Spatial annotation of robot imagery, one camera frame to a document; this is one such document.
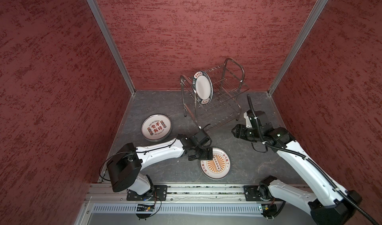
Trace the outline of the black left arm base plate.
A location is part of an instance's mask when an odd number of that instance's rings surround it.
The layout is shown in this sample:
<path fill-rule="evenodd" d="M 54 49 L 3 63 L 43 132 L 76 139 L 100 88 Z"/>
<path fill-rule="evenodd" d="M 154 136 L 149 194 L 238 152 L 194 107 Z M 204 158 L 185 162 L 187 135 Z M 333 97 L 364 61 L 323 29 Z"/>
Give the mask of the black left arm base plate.
<path fill-rule="evenodd" d="M 138 195 L 132 190 L 127 190 L 127 201 L 165 201 L 167 197 L 167 185 L 154 185 L 154 192 L 150 195 Z"/>

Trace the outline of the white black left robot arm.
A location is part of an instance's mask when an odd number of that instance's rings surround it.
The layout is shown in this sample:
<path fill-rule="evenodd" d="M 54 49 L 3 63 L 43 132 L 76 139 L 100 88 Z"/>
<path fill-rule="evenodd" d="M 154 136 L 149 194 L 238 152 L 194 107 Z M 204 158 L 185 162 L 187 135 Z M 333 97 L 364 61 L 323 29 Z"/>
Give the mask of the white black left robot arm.
<path fill-rule="evenodd" d="M 155 188 L 151 178 L 141 174 L 141 170 L 182 156 L 189 161 L 212 160 L 211 144 L 212 139 L 204 131 L 191 137 L 179 134 L 170 141 L 146 147 L 128 143 L 106 162 L 112 190 L 114 193 L 132 190 L 138 195 L 150 197 Z"/>

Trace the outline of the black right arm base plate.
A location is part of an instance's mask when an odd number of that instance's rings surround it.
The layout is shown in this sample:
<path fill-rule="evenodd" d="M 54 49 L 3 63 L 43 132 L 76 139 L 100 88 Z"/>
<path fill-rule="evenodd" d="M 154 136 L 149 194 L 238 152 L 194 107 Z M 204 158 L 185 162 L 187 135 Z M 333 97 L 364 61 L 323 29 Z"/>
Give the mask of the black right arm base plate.
<path fill-rule="evenodd" d="M 244 196 L 247 202 L 269 201 L 272 196 L 264 185 L 245 185 L 243 186 Z"/>

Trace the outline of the white plate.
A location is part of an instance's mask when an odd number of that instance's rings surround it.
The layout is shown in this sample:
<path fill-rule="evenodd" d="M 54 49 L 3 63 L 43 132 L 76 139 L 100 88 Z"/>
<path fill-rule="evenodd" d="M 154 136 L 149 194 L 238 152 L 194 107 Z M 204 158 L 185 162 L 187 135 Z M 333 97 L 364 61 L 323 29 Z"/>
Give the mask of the white plate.
<path fill-rule="evenodd" d="M 212 149 L 212 154 L 212 160 L 200 161 L 201 171 L 212 180 L 223 179 L 229 174 L 231 169 L 230 157 L 224 150 L 217 147 Z"/>
<path fill-rule="evenodd" d="M 164 114 L 149 116 L 141 126 L 141 133 L 145 139 L 158 142 L 166 139 L 172 131 L 171 120 Z"/>
<path fill-rule="evenodd" d="M 212 81 L 205 71 L 198 71 L 192 78 L 192 87 L 196 92 L 197 102 L 207 105 L 213 97 Z"/>

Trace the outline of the stainless steel dish rack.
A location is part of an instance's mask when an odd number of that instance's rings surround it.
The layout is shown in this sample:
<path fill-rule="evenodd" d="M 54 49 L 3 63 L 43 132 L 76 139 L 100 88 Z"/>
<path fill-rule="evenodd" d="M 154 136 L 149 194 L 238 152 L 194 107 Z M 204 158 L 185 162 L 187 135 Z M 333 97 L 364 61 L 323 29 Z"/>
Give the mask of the stainless steel dish rack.
<path fill-rule="evenodd" d="M 197 92 L 196 75 L 209 79 L 210 96 L 202 100 Z M 181 75 L 180 85 L 184 116 L 189 116 L 198 128 L 213 130 L 232 120 L 239 120 L 242 107 L 238 103 L 241 94 L 249 90 L 244 82 L 244 67 L 232 58 L 223 64 L 195 72 L 192 76 Z"/>

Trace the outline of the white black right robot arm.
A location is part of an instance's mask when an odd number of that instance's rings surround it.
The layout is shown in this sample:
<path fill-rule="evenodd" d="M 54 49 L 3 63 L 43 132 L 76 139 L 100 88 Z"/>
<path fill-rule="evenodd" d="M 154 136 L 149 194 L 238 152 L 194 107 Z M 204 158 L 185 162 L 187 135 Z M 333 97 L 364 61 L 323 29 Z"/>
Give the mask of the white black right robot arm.
<path fill-rule="evenodd" d="M 318 225 L 343 225 L 359 209 L 361 196 L 332 179 L 303 150 L 294 136 L 285 128 L 273 128 L 262 111 L 244 113 L 245 124 L 237 124 L 235 138 L 260 142 L 283 158 L 306 182 L 310 193 L 287 185 L 275 176 L 259 183 L 258 195 L 263 201 L 280 199 L 309 214 Z"/>

